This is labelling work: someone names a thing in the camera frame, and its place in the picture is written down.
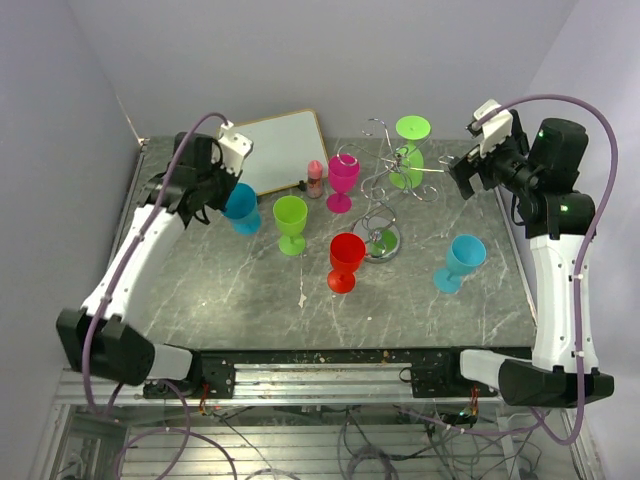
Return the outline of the pink wine glass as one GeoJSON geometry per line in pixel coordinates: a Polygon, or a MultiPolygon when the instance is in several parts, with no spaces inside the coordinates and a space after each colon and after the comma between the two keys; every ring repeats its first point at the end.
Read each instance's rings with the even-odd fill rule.
{"type": "Polygon", "coordinates": [[[348,192],[357,183],[360,173],[358,160],[349,154],[337,154],[328,164],[328,181],[333,193],[327,198],[327,208],[335,214],[344,214],[351,209],[348,192]]]}

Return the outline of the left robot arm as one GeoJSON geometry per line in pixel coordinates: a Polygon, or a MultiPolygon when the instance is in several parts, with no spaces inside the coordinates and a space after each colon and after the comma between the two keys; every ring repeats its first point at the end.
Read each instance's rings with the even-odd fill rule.
{"type": "Polygon", "coordinates": [[[131,386],[168,379],[182,397],[203,387],[196,353],[154,344],[131,321],[144,311],[167,255],[206,208],[224,210],[253,143],[232,130],[211,137],[179,133],[178,159],[141,191],[129,231],[98,286],[77,309],[63,310],[56,329],[71,368],[131,386]]]}

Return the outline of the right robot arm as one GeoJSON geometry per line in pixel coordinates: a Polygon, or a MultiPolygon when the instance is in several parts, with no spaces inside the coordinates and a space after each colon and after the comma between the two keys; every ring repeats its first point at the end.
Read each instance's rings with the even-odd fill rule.
{"type": "Polygon", "coordinates": [[[585,128],[546,118],[528,140],[510,110],[471,133],[480,142],[451,161],[449,174],[464,199],[474,194],[473,176],[484,189],[501,186],[516,199],[536,273],[537,330],[530,360],[466,349],[442,369],[442,387],[459,396],[480,382],[508,405],[524,407],[575,408],[611,396],[615,380],[601,372],[595,353],[580,251],[596,213],[594,200],[574,188],[588,145],[585,128]]]}

